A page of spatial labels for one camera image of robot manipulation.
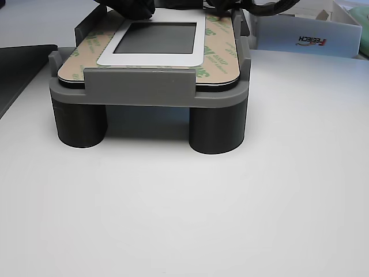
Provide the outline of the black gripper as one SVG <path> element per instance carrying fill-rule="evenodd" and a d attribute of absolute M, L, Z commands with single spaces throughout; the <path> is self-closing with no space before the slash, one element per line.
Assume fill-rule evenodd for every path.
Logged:
<path fill-rule="evenodd" d="M 129 20 L 150 19 L 155 13 L 155 2 L 153 0 L 95 0 L 118 12 Z M 209 14 L 223 18 L 231 9 L 240 9 L 248 5 L 248 0 L 206 0 L 206 11 Z"/>

